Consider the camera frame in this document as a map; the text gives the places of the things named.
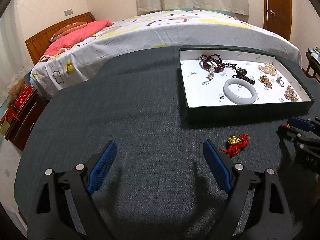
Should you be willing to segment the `red tassel gold charm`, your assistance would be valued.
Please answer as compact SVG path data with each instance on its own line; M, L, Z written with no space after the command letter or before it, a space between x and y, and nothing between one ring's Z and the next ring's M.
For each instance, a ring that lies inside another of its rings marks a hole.
M249 141L249 134L231 136L226 141L226 148L222 148L220 151L227 154L230 158L235 157L246 148L246 146L249 144Z

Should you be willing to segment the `white jade bangle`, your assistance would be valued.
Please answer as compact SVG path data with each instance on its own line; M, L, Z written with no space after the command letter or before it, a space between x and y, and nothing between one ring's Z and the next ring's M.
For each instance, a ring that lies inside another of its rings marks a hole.
M225 96L237 105L250 105L257 99L257 92L249 82L232 78L225 82L223 86Z

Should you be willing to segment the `crystal rhinestone brooch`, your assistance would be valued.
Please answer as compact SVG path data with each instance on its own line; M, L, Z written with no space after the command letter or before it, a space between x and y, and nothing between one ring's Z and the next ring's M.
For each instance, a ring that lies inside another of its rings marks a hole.
M210 66L208 68L208 75L207 75L208 81L212 81L214 74L215 74L215 66Z

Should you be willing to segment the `red tassel knot charm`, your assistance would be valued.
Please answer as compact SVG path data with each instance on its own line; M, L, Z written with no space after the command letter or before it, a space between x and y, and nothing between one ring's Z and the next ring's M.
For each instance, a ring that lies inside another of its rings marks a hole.
M287 129L291 129L292 128L289 124L281 124L281 127L285 127Z

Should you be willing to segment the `green jewelry tray box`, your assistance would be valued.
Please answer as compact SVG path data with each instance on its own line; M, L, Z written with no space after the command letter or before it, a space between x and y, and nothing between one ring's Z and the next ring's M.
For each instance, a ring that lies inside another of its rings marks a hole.
M208 68L215 66L212 81ZM280 56L241 47L182 48L180 70L187 118L196 124L240 124L277 120L307 113L315 100L300 78L300 66ZM232 78L253 85L257 99L250 105L232 103L224 94ZM299 101L284 97L287 85Z

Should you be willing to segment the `wooden chair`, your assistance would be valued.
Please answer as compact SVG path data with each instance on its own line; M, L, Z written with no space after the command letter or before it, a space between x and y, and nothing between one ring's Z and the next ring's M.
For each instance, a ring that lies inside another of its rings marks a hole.
M303 70L303 72L307 77L313 78L319 82L319 61L316 61L313 57L311 57L308 51L306 51L305 54L309 64L307 69Z

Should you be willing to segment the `dark grey table cloth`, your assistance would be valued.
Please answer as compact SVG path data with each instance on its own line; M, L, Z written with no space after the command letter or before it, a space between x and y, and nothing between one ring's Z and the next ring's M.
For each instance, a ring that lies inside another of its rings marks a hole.
M49 101L22 153L15 200L28 219L46 169L68 171L114 140L116 160L93 200L115 237L203 239L227 196L202 145L210 139L222 148L231 135L247 133L249 145L235 160L253 171L275 170L298 233L318 213L317 175L301 167L293 144L277 135L295 109L282 102L231 114L222 108L188 115L179 48L121 55L93 79Z

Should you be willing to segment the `pile of clothes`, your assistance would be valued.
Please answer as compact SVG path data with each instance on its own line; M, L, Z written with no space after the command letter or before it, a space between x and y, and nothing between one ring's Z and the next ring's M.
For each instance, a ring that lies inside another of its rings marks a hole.
M311 57L313 57L316 61L320 61L320 52L319 48L308 48L308 53Z

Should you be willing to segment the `dark wooden nightstand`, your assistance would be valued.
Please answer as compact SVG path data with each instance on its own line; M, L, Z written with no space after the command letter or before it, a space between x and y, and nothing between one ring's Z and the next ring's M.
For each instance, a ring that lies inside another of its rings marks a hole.
M4 134L5 139L20 151L23 151L37 120L46 106L47 101L39 96L36 89L33 90L26 103L13 118Z

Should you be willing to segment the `red gift box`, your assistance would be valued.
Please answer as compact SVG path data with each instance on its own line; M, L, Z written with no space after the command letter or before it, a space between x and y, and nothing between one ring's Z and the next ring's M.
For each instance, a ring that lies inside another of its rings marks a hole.
M13 102L12 106L14 107L14 109L19 111L23 107L23 105L26 103L26 101L29 99L32 93L33 93L32 87L29 85L26 85L18 95L17 99Z

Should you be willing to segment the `bed with patterned sheet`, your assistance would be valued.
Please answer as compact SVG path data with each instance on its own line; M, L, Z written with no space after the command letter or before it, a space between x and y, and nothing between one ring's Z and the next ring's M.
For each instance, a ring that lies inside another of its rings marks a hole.
M113 23L56 57L35 64L30 84L45 99L93 78L113 57L138 50L221 45L259 49L302 63L299 49L285 38L206 10L160 11Z

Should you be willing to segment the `brown wooden door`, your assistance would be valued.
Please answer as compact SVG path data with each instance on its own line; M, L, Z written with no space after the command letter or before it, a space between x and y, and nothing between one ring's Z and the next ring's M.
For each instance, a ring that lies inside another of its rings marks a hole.
M290 40L292 0L264 0L264 29Z

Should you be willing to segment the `brown teddy bear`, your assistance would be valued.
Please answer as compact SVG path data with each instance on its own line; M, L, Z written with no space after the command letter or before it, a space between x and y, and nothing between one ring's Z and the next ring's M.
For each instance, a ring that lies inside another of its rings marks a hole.
M8 101L7 108L10 108L11 105L15 102L20 92L25 88L25 80L20 79L16 85L12 86L8 91Z

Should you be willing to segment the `pink pillow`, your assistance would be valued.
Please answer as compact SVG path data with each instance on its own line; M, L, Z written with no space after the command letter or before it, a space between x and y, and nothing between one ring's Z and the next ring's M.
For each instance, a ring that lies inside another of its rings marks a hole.
M89 22L88 25L86 25L84 28L68 33L67 35L57 39L56 41L51 42L50 46L41 56L39 61L45 62L49 59L52 59L57 55L70 50L77 43L93 36L105 27L110 27L112 25L113 23L109 20Z

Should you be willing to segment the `side window curtain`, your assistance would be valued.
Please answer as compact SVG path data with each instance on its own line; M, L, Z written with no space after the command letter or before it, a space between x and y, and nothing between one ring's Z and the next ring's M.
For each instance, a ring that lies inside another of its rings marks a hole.
M33 66L22 34L17 0L11 0L1 16L1 103Z

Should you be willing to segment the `wooden headboard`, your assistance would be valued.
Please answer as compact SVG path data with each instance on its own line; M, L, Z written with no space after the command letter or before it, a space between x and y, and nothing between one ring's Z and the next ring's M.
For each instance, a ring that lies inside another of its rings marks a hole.
M51 44L49 40L57 31L71 23L81 21L89 23L95 21L95 18L91 12L80 14L78 16L74 16L59 23L56 23L27 39L25 41L25 44L27 46L27 50L29 52L33 64L35 65L39 62L39 59Z

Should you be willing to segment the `orange cushion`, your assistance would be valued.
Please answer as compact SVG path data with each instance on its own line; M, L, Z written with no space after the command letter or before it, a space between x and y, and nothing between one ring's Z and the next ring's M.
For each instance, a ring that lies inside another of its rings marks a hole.
M61 29L59 29L53 36L52 38L49 40L49 42L54 42L57 39L67 35L68 33L71 33L73 31L76 31L78 29L84 28L86 25L88 25L87 22L75 22L75 23L71 23Z

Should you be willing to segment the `wall power socket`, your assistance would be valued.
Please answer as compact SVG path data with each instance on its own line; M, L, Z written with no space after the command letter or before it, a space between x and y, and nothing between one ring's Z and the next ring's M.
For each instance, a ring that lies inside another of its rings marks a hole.
M65 16L69 16L69 15L73 14L73 10L69 9L69 10L64 11L64 13L65 13Z

